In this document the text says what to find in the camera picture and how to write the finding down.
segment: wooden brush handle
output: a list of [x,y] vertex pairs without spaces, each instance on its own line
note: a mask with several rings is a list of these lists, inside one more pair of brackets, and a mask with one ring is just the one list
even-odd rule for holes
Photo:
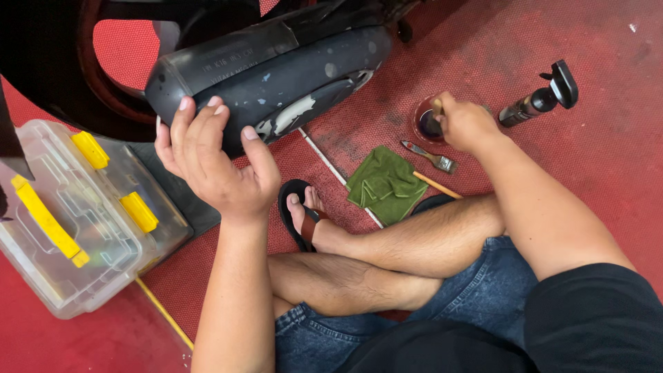
[[442,101],[439,98],[430,100],[430,107],[433,109],[433,118],[444,114],[444,110],[442,109]]
[[431,187],[433,187],[433,188],[439,190],[440,192],[442,192],[442,193],[444,193],[444,194],[446,194],[446,195],[448,195],[448,196],[450,196],[450,197],[454,197],[455,199],[461,199],[461,198],[463,198],[462,195],[460,195],[460,194],[454,192],[453,190],[447,188],[446,186],[442,186],[442,185],[440,185],[440,184],[434,182],[433,180],[429,179],[428,177],[425,177],[424,175],[421,175],[420,173],[418,173],[418,172],[416,172],[416,171],[414,171],[412,174],[413,174],[414,176],[418,177],[419,179],[425,181],[425,182],[426,182],[428,185],[430,185]]

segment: hairy leg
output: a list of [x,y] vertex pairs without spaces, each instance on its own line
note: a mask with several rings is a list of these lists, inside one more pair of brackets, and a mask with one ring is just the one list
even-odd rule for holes
[[[304,204],[322,209],[314,188],[307,190]],[[299,227],[304,209],[292,201],[288,201],[288,209],[295,227]],[[383,269],[447,278],[479,257],[486,238],[504,231],[497,199],[486,194],[447,203],[364,235],[348,234],[332,221],[320,220],[313,245],[321,253],[358,259]]]
[[287,311],[288,303],[303,301],[325,316],[413,311],[428,302],[442,284],[441,279],[387,271],[332,254],[273,254],[267,262],[276,316]]

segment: hand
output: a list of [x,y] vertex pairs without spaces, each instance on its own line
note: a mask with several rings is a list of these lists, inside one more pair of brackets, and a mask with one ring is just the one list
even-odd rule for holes
[[497,128],[493,116],[481,106],[457,102],[449,92],[443,92],[439,99],[444,115],[436,119],[442,126],[444,141],[454,149],[475,155],[492,139],[505,136]]
[[195,114],[194,100],[184,96],[170,131],[167,125],[158,125],[154,148],[159,159],[200,199],[219,210],[223,221],[266,223],[281,182],[267,145],[253,127],[244,127],[241,141],[251,165],[240,170],[221,149],[230,116],[223,100],[214,96],[194,119]]

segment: foot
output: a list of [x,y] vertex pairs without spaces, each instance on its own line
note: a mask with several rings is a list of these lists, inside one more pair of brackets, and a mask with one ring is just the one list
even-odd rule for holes
[[[322,205],[320,196],[314,186],[307,186],[304,190],[304,206],[308,208],[315,208],[325,212]],[[288,211],[292,215],[292,223],[297,230],[297,233],[302,233],[302,223],[304,222],[304,207],[299,201],[299,196],[296,193],[291,193],[287,197]],[[334,249],[339,245],[346,245],[347,240],[352,237],[343,228],[340,228],[329,219],[320,220],[316,224],[316,229],[313,231],[313,246],[318,252],[325,252],[334,254]]]

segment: black spray bottle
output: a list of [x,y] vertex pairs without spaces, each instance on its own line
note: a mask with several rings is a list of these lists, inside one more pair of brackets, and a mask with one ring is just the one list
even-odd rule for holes
[[513,127],[553,110],[557,104],[564,109],[570,109],[578,101],[578,86],[564,60],[552,64],[552,74],[544,72],[540,76],[549,80],[550,85],[539,88],[515,104],[505,107],[499,114],[499,122],[503,126]]

